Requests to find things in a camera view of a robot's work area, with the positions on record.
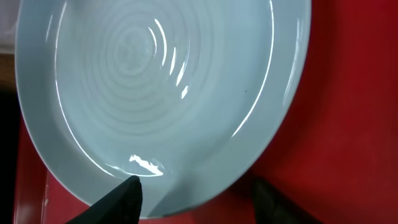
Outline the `light blue plate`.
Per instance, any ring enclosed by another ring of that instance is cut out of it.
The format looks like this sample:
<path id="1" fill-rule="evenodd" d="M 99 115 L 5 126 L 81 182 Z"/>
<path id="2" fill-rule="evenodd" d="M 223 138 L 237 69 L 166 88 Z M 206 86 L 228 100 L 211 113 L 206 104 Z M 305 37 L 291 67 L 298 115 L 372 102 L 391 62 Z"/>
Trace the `light blue plate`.
<path id="1" fill-rule="evenodd" d="M 92 205 L 138 176 L 142 218 L 238 180 L 300 81 L 309 0 L 22 0 L 16 82 L 53 176 Z"/>

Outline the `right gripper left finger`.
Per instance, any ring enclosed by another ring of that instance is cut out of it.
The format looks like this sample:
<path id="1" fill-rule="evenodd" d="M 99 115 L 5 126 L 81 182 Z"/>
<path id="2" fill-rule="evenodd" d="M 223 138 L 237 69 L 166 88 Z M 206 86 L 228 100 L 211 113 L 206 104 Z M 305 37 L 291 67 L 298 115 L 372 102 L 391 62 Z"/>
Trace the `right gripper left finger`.
<path id="1" fill-rule="evenodd" d="M 142 185 L 133 175 L 67 224 L 138 224 L 141 208 Z"/>

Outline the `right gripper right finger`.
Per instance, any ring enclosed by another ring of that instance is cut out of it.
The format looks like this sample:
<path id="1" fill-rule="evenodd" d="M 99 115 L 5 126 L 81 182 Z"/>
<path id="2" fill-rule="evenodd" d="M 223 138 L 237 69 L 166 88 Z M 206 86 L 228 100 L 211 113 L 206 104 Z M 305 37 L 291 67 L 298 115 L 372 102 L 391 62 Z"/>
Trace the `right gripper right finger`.
<path id="1" fill-rule="evenodd" d="M 254 180 L 251 198 L 257 224 L 321 224 L 264 179 Z"/>

